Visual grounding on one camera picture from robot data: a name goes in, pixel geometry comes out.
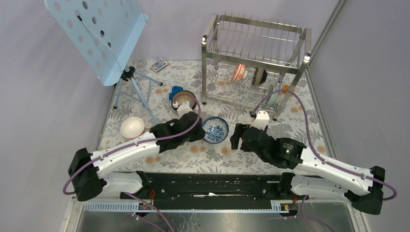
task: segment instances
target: blue and white bowl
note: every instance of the blue and white bowl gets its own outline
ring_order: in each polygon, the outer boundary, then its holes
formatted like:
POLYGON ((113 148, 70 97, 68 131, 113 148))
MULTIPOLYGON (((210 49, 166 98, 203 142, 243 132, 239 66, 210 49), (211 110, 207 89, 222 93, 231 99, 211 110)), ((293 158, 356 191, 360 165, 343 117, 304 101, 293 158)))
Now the blue and white bowl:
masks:
POLYGON ((228 137, 228 123, 221 117, 210 117, 202 123, 205 130, 204 140, 210 144, 218 144, 228 137))

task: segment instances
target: wire rack shelf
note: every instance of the wire rack shelf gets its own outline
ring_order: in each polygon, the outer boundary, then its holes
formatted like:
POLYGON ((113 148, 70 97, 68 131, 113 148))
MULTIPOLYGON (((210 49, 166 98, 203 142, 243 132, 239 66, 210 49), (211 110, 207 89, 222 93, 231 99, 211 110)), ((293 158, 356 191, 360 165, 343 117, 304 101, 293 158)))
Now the wire rack shelf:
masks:
MULTIPOLYGON (((268 22, 245 15, 213 14, 202 37, 202 102, 207 100, 252 109, 265 95, 269 85, 281 88, 285 74, 294 75, 289 90, 294 90, 310 59, 311 30, 280 22, 268 22), (211 59, 214 72, 207 75, 211 59), (231 81, 237 64, 248 70, 240 81, 231 81), (267 80, 252 86, 255 68, 268 72, 267 80)), ((290 93, 281 102, 264 110, 275 112, 277 120, 290 93)))

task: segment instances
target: leaf pattern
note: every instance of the leaf pattern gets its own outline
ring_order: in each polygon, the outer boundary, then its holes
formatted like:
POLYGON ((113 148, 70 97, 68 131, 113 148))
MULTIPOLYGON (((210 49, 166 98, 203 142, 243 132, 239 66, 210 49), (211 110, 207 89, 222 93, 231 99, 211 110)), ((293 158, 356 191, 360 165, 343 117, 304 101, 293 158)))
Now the leaf pattern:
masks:
MULTIPOLYGON (((177 118, 177 113, 171 107, 168 94, 172 86, 181 86, 195 94, 199 102, 202 96, 202 72, 200 61, 168 61, 169 66, 159 73, 154 73, 149 66, 153 61, 131 61, 129 65, 134 66, 139 71, 148 76, 162 81, 163 86, 151 83, 148 91, 149 81, 138 75, 135 80, 141 89, 143 96, 149 97, 148 105, 158 122, 163 123, 173 118, 177 118)), ((218 69, 214 67, 214 62, 208 62, 207 77, 212 78, 218 72, 226 72, 229 65, 219 63, 218 69)), ((292 75, 286 75, 283 83, 289 85, 292 82, 292 75)), ((247 83, 238 83, 241 87, 248 87, 247 83)), ((229 95, 229 87, 219 86, 214 82, 207 82, 207 89, 224 95, 229 95)), ((130 82, 124 82, 122 91, 138 98, 134 87, 130 82)), ((312 104, 310 91, 307 81, 302 76, 296 86, 298 94, 307 110, 309 119, 310 135, 315 148, 319 145, 324 147, 322 132, 319 128, 319 118, 312 104)), ((255 97, 250 96, 248 91, 238 91, 238 98, 241 101, 253 101, 255 97)), ((137 170, 147 172, 181 172, 181 173, 244 173, 244 174, 279 174, 283 172, 274 166, 264 163, 255 154, 231 150, 229 138, 232 136, 236 123, 252 123, 247 110, 225 105, 217 102, 208 101, 201 106, 202 120, 211 116, 220 116, 229 124, 228 139, 220 144, 211 145, 204 141, 185 143, 178 149, 165 151, 161 154, 144 157, 134 160, 117 171, 134 172, 137 170)), ((307 145, 306 128, 302 110, 294 97, 291 97, 280 115, 274 122, 270 121, 267 133, 273 138, 289 137, 303 142, 307 145)), ((153 126, 152 120, 139 101, 121 95, 117 109, 110 109, 109 118, 104 128, 100 149, 107 149, 117 146, 126 141, 121 136, 119 128, 121 123, 131 117, 137 116, 144 120, 146 131, 153 126)))

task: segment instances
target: wall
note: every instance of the wall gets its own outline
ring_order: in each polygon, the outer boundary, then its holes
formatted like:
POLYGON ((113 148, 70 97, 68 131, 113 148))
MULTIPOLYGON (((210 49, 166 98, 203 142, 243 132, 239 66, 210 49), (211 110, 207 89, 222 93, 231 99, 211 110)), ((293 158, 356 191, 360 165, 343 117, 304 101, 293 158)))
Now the wall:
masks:
POLYGON ((341 160, 385 168, 398 190, 367 216, 372 232, 410 227, 409 11, 407 0, 348 1, 311 65, 341 160))
POLYGON ((337 0, 140 0, 149 19, 134 50, 135 60, 200 60, 201 39, 213 13, 298 25, 320 35, 337 0))
POLYGON ((68 166, 93 149, 110 88, 41 0, 0 0, 0 41, 0 231, 56 232, 68 166))

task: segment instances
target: deck of cards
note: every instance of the deck of cards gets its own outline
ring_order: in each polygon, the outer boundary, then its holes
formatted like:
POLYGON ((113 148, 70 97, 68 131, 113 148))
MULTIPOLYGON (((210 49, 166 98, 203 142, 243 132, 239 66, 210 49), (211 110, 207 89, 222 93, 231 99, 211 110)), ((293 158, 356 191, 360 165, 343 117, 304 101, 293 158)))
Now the deck of cards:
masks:
POLYGON ((155 63, 153 63, 150 67, 154 72, 158 73, 159 71, 163 70, 167 65, 165 61, 162 59, 157 60, 155 63))

